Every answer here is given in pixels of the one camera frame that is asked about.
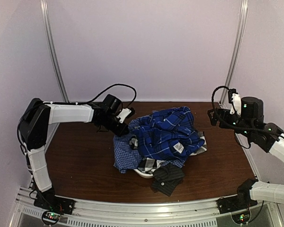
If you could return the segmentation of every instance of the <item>clothing tag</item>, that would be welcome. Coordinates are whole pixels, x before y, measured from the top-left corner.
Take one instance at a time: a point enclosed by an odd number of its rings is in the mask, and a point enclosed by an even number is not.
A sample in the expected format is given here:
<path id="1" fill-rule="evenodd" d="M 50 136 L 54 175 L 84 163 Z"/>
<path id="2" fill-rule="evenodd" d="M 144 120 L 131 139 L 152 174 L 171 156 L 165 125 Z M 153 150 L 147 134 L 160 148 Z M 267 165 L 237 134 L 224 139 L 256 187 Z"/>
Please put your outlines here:
<path id="1" fill-rule="evenodd" d="M 179 152 L 180 154 L 182 154 L 183 150 L 184 150 L 184 146 L 179 142 L 176 145 L 174 145 L 174 149 Z"/>

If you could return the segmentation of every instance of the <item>pile of clothes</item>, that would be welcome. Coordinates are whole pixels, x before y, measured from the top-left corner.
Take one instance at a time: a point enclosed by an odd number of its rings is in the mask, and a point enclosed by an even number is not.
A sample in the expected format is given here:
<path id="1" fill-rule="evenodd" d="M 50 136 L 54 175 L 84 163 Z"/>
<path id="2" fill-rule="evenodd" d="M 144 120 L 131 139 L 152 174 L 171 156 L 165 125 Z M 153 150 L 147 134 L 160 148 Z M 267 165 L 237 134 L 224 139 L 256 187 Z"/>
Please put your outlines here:
<path id="1" fill-rule="evenodd" d="M 114 137 L 114 166 L 123 174 L 138 169 L 153 176 L 153 189 L 168 196 L 183 179 L 181 168 L 187 158 L 207 150 L 204 134 L 194 128 L 194 117 L 186 106 L 132 120 L 129 131 Z"/>

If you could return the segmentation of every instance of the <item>light purple wall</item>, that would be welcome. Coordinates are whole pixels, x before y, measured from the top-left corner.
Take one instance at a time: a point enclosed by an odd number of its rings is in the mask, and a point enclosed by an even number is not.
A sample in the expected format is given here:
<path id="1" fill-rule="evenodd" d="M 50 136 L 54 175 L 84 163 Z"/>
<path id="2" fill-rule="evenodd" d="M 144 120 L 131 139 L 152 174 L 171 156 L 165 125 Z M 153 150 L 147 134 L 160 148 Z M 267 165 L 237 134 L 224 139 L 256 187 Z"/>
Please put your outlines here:
<path id="1" fill-rule="evenodd" d="M 33 97 L 61 100 L 39 1 L 0 1 L 0 227 L 29 174 L 16 126 Z"/>
<path id="2" fill-rule="evenodd" d="M 70 100 L 113 83 L 140 101 L 209 101 L 225 84 L 240 0 L 49 1 Z M 111 92 L 130 100 L 124 88 Z"/>
<path id="3" fill-rule="evenodd" d="M 264 101 L 265 122 L 284 130 L 284 0 L 249 1 L 248 20 L 231 87 Z M 257 145 L 251 154 L 263 181 L 284 184 L 284 164 Z"/>

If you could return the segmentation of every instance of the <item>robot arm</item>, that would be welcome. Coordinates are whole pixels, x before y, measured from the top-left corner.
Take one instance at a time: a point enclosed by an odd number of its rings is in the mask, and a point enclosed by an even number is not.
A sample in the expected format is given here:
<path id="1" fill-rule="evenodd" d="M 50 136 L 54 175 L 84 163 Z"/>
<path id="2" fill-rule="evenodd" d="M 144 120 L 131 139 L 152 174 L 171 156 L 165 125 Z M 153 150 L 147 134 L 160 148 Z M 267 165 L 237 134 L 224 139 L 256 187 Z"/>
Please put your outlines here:
<path id="1" fill-rule="evenodd" d="M 284 131 L 274 123 L 264 123 L 263 101 L 255 97 L 240 98 L 235 89 L 228 89 L 231 110 L 215 108 L 208 111 L 211 125 L 219 121 L 220 128 L 233 129 L 247 137 L 249 144 L 259 145 L 284 163 Z M 237 190 L 238 204 L 246 207 L 251 200 L 284 204 L 284 185 L 248 179 Z"/>
<path id="2" fill-rule="evenodd" d="M 115 135 L 128 134 L 125 118 L 132 116 L 133 108 L 125 108 L 117 112 L 121 101 L 107 95 L 101 103 L 53 103 L 34 98 L 23 117 L 20 119 L 18 131 L 21 145 L 25 148 L 27 167 L 34 178 L 35 187 L 41 195 L 37 196 L 44 208 L 44 201 L 55 206 L 55 192 L 48 175 L 45 144 L 48 125 L 63 122 L 85 122 L 96 126 L 104 126 Z"/>

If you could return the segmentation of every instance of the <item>brown wooden surface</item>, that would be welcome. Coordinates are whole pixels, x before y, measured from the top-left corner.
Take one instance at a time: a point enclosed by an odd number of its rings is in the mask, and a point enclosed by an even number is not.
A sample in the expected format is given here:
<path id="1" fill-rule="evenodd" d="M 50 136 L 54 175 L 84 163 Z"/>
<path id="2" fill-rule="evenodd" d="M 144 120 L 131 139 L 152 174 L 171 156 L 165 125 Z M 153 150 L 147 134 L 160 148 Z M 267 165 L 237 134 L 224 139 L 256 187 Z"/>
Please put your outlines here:
<path id="1" fill-rule="evenodd" d="M 133 170 L 119 173 L 113 167 L 114 135 L 96 133 L 91 123 L 60 124 L 50 144 L 46 159 L 56 194 L 108 202 L 193 201 L 235 194 L 237 187 L 254 175 L 233 131 L 210 125 L 210 103 L 136 102 L 137 114 L 132 118 L 184 105 L 190 107 L 195 127 L 205 132 L 208 151 L 188 158 L 184 181 L 170 197 L 150 189 L 153 179 L 141 178 Z"/>

